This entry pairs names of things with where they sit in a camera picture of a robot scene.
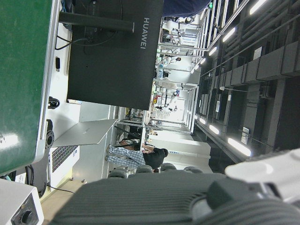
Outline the right dark grey robot hand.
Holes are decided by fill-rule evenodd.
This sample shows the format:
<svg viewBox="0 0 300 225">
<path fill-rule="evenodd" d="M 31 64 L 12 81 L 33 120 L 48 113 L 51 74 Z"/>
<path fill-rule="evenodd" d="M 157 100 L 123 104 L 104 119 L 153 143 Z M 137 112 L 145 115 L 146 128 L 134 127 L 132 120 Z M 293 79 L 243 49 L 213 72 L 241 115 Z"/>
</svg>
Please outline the right dark grey robot hand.
<svg viewBox="0 0 300 225">
<path fill-rule="evenodd" d="M 224 174 L 172 164 L 83 185 L 52 225 L 297 225 L 300 151 L 271 152 Z"/>
</svg>

